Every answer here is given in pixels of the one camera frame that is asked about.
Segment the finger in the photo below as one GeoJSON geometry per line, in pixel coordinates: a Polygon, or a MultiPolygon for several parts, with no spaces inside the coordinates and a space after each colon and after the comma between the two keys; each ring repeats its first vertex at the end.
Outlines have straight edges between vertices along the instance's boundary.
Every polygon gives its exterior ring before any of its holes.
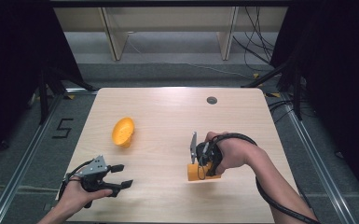
{"type": "Polygon", "coordinates": [[[216,167],[215,172],[217,175],[222,175],[225,171],[226,171],[226,169],[220,164],[216,167]]]}
{"type": "Polygon", "coordinates": [[[111,189],[100,189],[98,191],[90,192],[90,200],[101,199],[111,195],[113,191],[111,189]]]}
{"type": "Polygon", "coordinates": [[[205,142],[211,141],[215,136],[217,136],[217,133],[208,132],[205,137],[205,142]]]}
{"type": "Polygon", "coordinates": [[[75,181],[79,181],[80,180],[80,177],[78,176],[72,176],[71,178],[69,178],[70,180],[75,180],[75,181]]]}

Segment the gray floor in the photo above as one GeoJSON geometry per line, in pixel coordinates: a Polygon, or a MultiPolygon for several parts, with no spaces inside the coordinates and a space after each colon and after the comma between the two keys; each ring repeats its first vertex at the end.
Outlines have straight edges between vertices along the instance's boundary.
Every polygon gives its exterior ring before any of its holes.
{"type": "MultiPolygon", "coordinates": [[[[229,61],[222,61],[216,36],[213,33],[135,33],[130,34],[129,44],[122,59],[112,62],[104,34],[66,34],[84,79],[97,87],[157,87],[157,86],[218,86],[238,88],[252,81],[253,74],[263,75],[271,67],[252,55],[246,55],[251,68],[244,65],[243,49],[233,42],[229,61]]],[[[246,43],[244,35],[235,34],[246,43]]],[[[276,34],[265,34],[273,43],[276,34]]],[[[253,46],[257,53],[263,51],[253,46]]],[[[277,92],[273,78],[259,87],[266,93],[277,92]]],[[[65,83],[68,88],[75,88],[65,83]]],[[[19,188],[6,211],[2,223],[36,223],[54,204],[62,176],[76,147],[76,142],[92,106],[94,94],[77,93],[75,98],[59,99],[41,144],[31,158],[28,169],[21,178],[19,188]],[[61,119],[71,132],[67,138],[57,131],[61,119]]],[[[282,98],[266,97],[268,104],[282,98]]],[[[312,108],[302,103],[302,123],[311,141],[343,196],[350,213],[359,223],[359,183],[345,160],[338,158],[334,143],[312,108]]],[[[298,186],[310,201],[315,214],[322,223],[351,223],[343,221],[323,185],[309,153],[287,114],[290,107],[280,106],[272,117],[281,138],[283,148],[298,186]]],[[[12,135],[7,139],[10,147],[0,151],[0,196],[22,155],[38,130],[40,109],[38,101],[19,120],[12,135]]]]}

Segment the aluminum rail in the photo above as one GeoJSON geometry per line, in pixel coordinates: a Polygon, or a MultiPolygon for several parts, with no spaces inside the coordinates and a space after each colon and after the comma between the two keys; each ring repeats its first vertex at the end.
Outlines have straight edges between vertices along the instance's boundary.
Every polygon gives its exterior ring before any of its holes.
{"type": "Polygon", "coordinates": [[[34,138],[31,140],[31,143],[27,147],[24,155],[22,156],[21,161],[16,168],[16,171],[14,172],[13,176],[10,178],[9,182],[7,183],[4,189],[4,192],[0,197],[0,223],[5,217],[5,214],[8,208],[10,207],[10,204],[13,201],[14,196],[16,195],[17,189],[35,156],[35,153],[43,139],[46,129],[50,124],[54,111],[57,109],[61,100],[62,100],[62,95],[55,95],[50,105],[51,112],[48,114],[48,117],[46,118],[45,122],[40,124],[39,127],[37,128],[34,138]]]}
{"type": "MultiPolygon", "coordinates": [[[[290,100],[290,97],[285,92],[282,92],[281,96],[283,97],[284,100],[290,100]]],[[[321,180],[322,185],[324,186],[327,196],[330,198],[331,203],[336,209],[339,219],[341,220],[342,223],[348,223],[348,224],[356,223],[346,200],[342,196],[336,183],[334,182],[333,177],[331,176],[327,167],[325,166],[324,161],[322,160],[318,150],[313,144],[311,137],[308,134],[307,129],[304,126],[303,122],[297,119],[290,105],[286,106],[286,111],[289,114],[290,120],[292,120],[292,123],[295,126],[295,129],[301,139],[301,142],[303,143],[304,147],[307,150],[311,162],[315,167],[316,173],[318,174],[319,179],[321,180]]]]}

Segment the hand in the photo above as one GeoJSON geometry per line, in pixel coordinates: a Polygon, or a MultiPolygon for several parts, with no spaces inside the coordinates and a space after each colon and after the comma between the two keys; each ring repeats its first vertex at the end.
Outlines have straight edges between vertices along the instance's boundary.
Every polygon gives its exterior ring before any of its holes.
{"type": "Polygon", "coordinates": [[[80,184],[80,178],[74,176],[66,186],[63,195],[57,204],[60,208],[73,215],[80,211],[87,203],[109,196],[113,193],[111,189],[101,189],[95,192],[85,191],[80,184]]]}
{"type": "Polygon", "coordinates": [[[101,189],[95,192],[86,192],[79,182],[79,177],[74,176],[66,186],[65,191],[57,205],[40,220],[44,223],[63,223],[74,213],[80,211],[88,202],[97,200],[113,193],[111,189],[101,189]]]}
{"type": "MultiPolygon", "coordinates": [[[[209,132],[206,135],[205,141],[211,141],[215,136],[224,133],[209,132]]],[[[216,167],[216,174],[221,175],[229,168],[250,165],[252,155],[255,152],[263,151],[258,146],[255,146],[245,140],[239,138],[229,138],[217,143],[222,151],[223,160],[216,167]]]]}

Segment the yellow object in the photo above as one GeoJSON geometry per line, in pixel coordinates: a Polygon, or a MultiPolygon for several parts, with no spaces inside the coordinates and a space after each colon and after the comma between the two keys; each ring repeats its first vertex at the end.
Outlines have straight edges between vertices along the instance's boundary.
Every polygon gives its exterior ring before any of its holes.
{"type": "Polygon", "coordinates": [[[204,179],[217,179],[221,175],[205,176],[211,168],[211,163],[208,162],[206,166],[199,166],[197,163],[187,165],[187,178],[188,181],[204,180],[204,179]]]}
{"type": "Polygon", "coordinates": [[[266,96],[266,97],[281,97],[281,94],[278,92],[264,93],[264,96],[266,96]]]}
{"type": "Polygon", "coordinates": [[[129,147],[135,125],[131,118],[124,118],[118,121],[112,131],[113,142],[120,147],[129,147]]]}
{"type": "Polygon", "coordinates": [[[75,99],[75,96],[74,95],[67,95],[66,98],[73,100],[73,99],[75,99]]]}

